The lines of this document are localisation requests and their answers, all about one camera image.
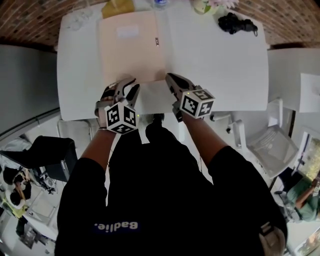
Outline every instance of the black hair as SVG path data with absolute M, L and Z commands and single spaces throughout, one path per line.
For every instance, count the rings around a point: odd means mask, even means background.
M 10 200 L 15 206 L 18 206 L 20 204 L 21 197 L 19 193 L 15 191 L 11 193 Z
M 3 180 L 8 185 L 12 185 L 14 183 L 14 178 L 18 174 L 19 170 L 11 169 L 6 167 L 3 171 Z

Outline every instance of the white table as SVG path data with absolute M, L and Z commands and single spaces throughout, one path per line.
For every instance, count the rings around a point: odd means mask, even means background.
M 137 11 L 149 10 L 135 0 Z M 93 16 L 78 31 L 66 29 L 62 18 L 57 53 L 57 82 L 63 120 L 95 118 L 95 103 L 103 82 L 98 46 L 98 22 L 104 3 L 92 6 Z M 175 0 L 157 11 L 160 43 L 167 72 L 187 77 L 216 98 L 213 111 L 263 111 L 268 103 L 268 55 L 263 26 L 234 35 L 223 32 L 212 15 L 196 14 L 189 1 Z M 140 114 L 170 113 L 175 98 L 164 81 L 142 84 L 135 109 Z

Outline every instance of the forearm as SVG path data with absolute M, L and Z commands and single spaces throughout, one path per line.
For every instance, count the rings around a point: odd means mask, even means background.
M 102 166 L 104 171 L 107 169 L 112 143 L 116 134 L 108 130 L 98 130 L 93 140 L 85 149 L 81 158 L 89 158 Z
M 211 129 L 211 127 L 201 118 L 194 119 L 183 113 L 185 123 L 191 138 L 198 149 L 201 158 L 208 167 L 212 158 L 227 144 Z
M 313 193 L 314 189 L 314 187 L 310 187 L 302 195 L 298 197 L 298 199 L 295 202 L 295 206 L 298 209 L 301 209 L 304 206 L 305 201 Z

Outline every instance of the white paper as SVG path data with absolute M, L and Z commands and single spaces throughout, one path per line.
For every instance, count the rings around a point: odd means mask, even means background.
M 118 38 L 133 38 L 139 35 L 139 26 L 120 26 L 116 29 Z

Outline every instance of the cardboard folder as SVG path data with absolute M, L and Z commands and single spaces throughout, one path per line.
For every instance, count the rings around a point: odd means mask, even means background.
M 99 47 L 104 85 L 127 76 L 137 83 L 165 78 L 165 60 L 155 13 L 138 11 L 103 19 Z

